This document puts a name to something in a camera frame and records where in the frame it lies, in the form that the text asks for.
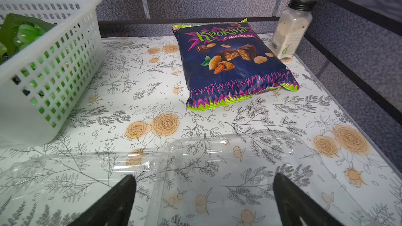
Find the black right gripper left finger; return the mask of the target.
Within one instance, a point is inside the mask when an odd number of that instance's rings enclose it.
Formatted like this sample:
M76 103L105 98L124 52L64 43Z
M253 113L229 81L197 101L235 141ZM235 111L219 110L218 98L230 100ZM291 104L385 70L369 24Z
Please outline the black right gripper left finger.
M135 201L137 183L127 175L83 212L70 226L127 226Z

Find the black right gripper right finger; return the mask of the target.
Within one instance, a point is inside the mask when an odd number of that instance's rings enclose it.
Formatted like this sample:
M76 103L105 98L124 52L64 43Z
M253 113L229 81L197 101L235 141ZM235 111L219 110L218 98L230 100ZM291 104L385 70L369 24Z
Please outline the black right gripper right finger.
M273 191L284 226L342 225L282 173L275 175Z

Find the clear plastic clamshell container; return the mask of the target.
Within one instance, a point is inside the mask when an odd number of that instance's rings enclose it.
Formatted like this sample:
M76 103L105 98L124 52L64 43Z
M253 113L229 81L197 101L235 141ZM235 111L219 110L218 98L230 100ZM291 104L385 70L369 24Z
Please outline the clear plastic clamshell container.
M155 182L168 154L114 149L1 153L1 225L66 226L123 178L137 182L128 223L146 225Z

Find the green grape bunch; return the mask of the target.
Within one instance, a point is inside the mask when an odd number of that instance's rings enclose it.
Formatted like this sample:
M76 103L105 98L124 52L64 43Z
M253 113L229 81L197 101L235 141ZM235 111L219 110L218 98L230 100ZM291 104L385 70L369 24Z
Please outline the green grape bunch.
M1 24L1 64L46 34L55 24L38 18L7 14Z

